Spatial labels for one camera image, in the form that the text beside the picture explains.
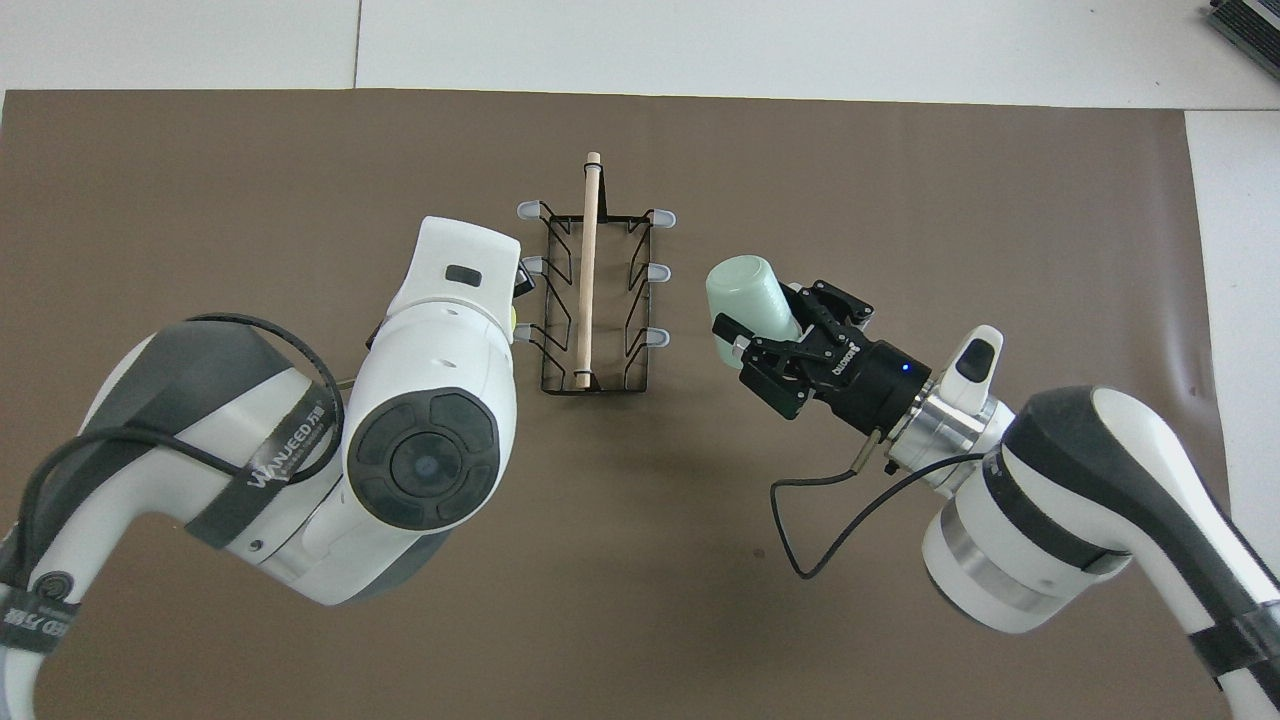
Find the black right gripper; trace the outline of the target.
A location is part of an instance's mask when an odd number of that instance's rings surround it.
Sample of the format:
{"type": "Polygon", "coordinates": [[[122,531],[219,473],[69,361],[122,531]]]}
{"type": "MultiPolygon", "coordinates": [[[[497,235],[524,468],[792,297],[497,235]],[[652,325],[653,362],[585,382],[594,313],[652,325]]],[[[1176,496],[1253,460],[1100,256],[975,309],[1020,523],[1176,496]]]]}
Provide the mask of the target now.
{"type": "MultiPolygon", "coordinates": [[[[874,430],[887,436],[911,409],[932,369],[890,342],[864,336],[876,313],[870,304],[824,281],[795,283],[794,292],[794,316],[801,337],[823,324],[858,332],[833,338],[812,334],[812,348],[818,355],[812,369],[813,397],[864,436],[874,430]]],[[[712,333],[736,352],[742,386],[783,419],[799,415],[812,397],[812,384],[788,375],[794,341],[764,337],[728,314],[716,315],[712,333]]]]}

